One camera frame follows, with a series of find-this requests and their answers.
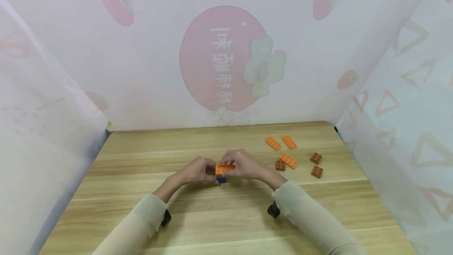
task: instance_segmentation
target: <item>brown lego brick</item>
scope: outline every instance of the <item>brown lego brick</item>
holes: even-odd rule
[[[275,161],[275,169],[284,172],[286,170],[286,164],[283,160],[278,159]]]
[[[320,168],[319,166],[313,166],[312,175],[314,177],[321,178],[322,177],[322,171],[323,171],[323,169]]]
[[[318,153],[313,153],[312,157],[310,160],[316,164],[319,164],[322,161],[322,156]]]

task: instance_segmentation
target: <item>fabric backdrop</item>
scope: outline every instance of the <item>fabric backdrop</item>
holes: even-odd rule
[[[0,0],[0,254],[38,254],[107,120]]]
[[[422,0],[337,124],[419,254],[451,254],[453,0]]]
[[[8,0],[119,130],[336,123],[420,0]]]

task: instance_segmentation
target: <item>person's left hand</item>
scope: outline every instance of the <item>person's left hand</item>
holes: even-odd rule
[[[208,174],[215,174],[215,162],[205,157],[194,158],[192,162],[175,173],[183,184],[212,183],[218,185],[217,179]]]

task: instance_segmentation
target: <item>orange lego brick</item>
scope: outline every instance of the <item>orange lego brick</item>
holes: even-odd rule
[[[288,154],[286,153],[281,154],[280,159],[283,160],[292,169],[295,169],[297,166],[297,161],[288,156]]]
[[[275,161],[275,169],[279,170],[281,172],[284,172],[286,170],[286,165],[283,160],[278,159]]]
[[[215,166],[215,176],[221,177],[224,172],[233,170],[235,168],[236,166],[233,164],[218,164],[217,166]]]
[[[265,139],[265,142],[271,146],[272,148],[274,148],[275,151],[278,151],[278,149],[280,149],[282,147],[282,145],[280,145],[279,142],[277,142],[274,138],[272,138],[271,136],[267,137]]]
[[[321,178],[322,177],[322,171],[323,171],[323,169],[320,168],[319,166],[313,166],[312,175],[314,177]]]
[[[310,160],[316,164],[319,164],[322,161],[322,156],[318,153],[313,153],[312,157]]]
[[[291,139],[289,135],[283,136],[282,139],[290,150],[297,148],[296,143]]]

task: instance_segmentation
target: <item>sleeve cuff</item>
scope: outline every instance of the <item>sleeve cuff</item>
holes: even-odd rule
[[[148,237],[159,230],[160,223],[164,219],[168,205],[158,196],[149,193],[132,209],[132,213],[139,216],[148,225]]]
[[[280,212],[287,217],[294,207],[307,195],[304,189],[294,181],[288,180],[279,189],[272,193],[272,197],[277,202]]]

